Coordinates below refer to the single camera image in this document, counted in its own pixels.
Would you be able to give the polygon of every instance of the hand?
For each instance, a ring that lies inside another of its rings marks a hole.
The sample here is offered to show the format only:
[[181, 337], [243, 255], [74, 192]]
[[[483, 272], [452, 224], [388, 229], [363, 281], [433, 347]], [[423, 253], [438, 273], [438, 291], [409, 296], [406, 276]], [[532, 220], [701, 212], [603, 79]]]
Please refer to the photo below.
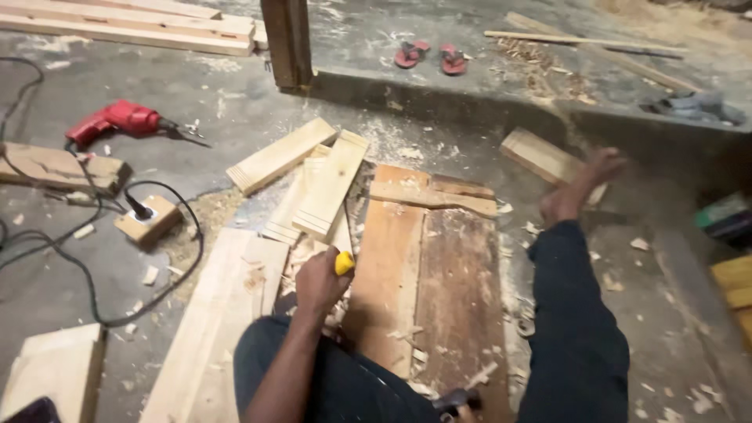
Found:
[[303, 314], [323, 324], [326, 315], [350, 286], [355, 271], [351, 269], [344, 275], [337, 276], [334, 271], [337, 254], [339, 250], [331, 246], [326, 252], [322, 251], [311, 257], [298, 271], [296, 315]]

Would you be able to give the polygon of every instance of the wooden outlet box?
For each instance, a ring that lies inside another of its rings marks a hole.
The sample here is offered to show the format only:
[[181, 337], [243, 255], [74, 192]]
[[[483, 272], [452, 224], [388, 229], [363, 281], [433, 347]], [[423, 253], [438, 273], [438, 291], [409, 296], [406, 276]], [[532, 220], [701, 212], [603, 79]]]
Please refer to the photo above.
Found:
[[151, 249], [177, 222], [183, 214], [177, 206], [162, 196], [148, 196], [141, 204], [154, 210], [154, 216], [147, 221], [140, 221], [131, 210], [128, 214], [115, 219], [115, 227], [122, 230], [139, 248]]

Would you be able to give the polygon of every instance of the red flip-flop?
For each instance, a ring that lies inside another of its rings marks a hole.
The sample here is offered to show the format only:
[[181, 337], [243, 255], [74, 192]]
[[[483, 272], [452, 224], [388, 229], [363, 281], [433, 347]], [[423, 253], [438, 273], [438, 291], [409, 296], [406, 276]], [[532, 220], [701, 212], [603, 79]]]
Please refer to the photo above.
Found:
[[449, 76], [457, 76], [465, 73], [467, 61], [465, 54], [457, 50], [452, 44], [441, 46], [441, 70]]
[[394, 64], [403, 69], [414, 68], [423, 60], [429, 48], [431, 47], [425, 41], [404, 42], [400, 51], [394, 55]]

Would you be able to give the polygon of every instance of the hammer head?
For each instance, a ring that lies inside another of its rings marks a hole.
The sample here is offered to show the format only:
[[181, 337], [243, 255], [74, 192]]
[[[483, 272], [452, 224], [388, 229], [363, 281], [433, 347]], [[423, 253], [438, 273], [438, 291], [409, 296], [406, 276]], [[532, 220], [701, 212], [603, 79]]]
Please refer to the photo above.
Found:
[[477, 405], [480, 402], [481, 396], [478, 390], [457, 388], [451, 391], [449, 394], [443, 397], [433, 400], [433, 408], [438, 411], [439, 415], [449, 412], [456, 414], [456, 408], [468, 404], [470, 406]]

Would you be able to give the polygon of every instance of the wooden post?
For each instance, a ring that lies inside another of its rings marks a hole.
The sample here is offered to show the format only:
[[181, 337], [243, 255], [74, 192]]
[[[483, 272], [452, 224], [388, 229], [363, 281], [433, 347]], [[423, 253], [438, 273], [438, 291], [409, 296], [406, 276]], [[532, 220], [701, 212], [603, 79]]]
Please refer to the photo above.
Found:
[[274, 81], [294, 88], [311, 81], [311, 42], [306, 0], [261, 0]]

